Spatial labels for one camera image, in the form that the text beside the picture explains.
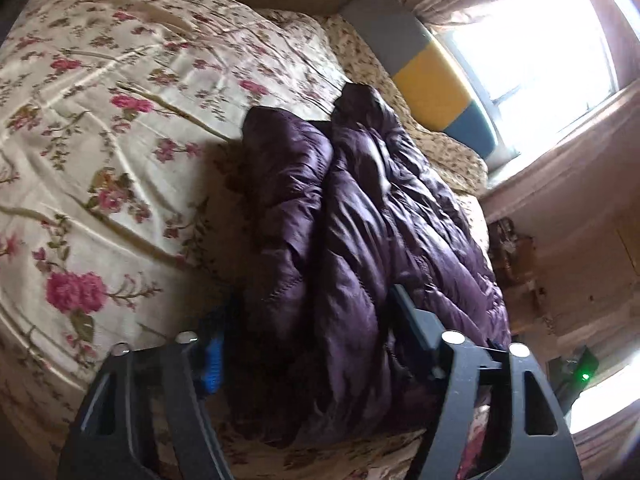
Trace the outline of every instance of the yellow cushion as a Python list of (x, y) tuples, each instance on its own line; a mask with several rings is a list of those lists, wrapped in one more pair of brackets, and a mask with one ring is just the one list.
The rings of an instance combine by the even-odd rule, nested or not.
[(455, 62), (437, 41), (430, 41), (392, 79), (414, 118), (430, 130), (443, 131), (469, 105), (471, 92)]

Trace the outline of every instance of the floral bedspread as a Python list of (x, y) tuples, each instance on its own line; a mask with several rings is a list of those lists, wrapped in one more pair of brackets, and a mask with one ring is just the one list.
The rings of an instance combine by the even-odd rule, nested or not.
[[(242, 286), (246, 110), (324, 120), (346, 81), (314, 23), (233, 0), (31, 0), (0, 48), (0, 404), (50, 474), (114, 343), (162, 344)], [(418, 445), (276, 450), (210, 402), (239, 480), (401, 478)]]

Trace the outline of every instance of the window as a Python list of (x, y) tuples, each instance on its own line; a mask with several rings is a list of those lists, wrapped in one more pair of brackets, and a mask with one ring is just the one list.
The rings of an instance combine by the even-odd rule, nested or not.
[(590, 0), (501, 0), (477, 22), (438, 34), (459, 61), (498, 135), (494, 170), (546, 151), (561, 130), (618, 90)]
[(631, 364), (580, 394), (571, 407), (569, 429), (578, 433), (640, 399), (640, 354)]

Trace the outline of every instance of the blue component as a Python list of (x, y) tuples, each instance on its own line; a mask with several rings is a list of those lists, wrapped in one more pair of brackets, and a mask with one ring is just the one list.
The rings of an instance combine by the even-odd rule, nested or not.
[(478, 102), (469, 106), (446, 128), (449, 136), (470, 147), (482, 158), (487, 158), (497, 146), (494, 128)]
[(202, 385), (210, 395), (220, 389), (223, 381), (222, 349), (224, 336), (213, 338), (205, 350), (205, 365), (202, 372)]

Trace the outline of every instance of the purple down jacket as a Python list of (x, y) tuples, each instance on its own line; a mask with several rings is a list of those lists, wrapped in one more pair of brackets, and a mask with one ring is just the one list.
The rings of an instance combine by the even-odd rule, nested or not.
[(255, 107), (242, 131), (256, 255), (225, 348), (236, 429), (308, 446), (427, 427), (442, 395), (404, 366), (389, 287), (478, 345), (510, 341), (452, 191), (369, 86), (345, 85), (331, 121)]

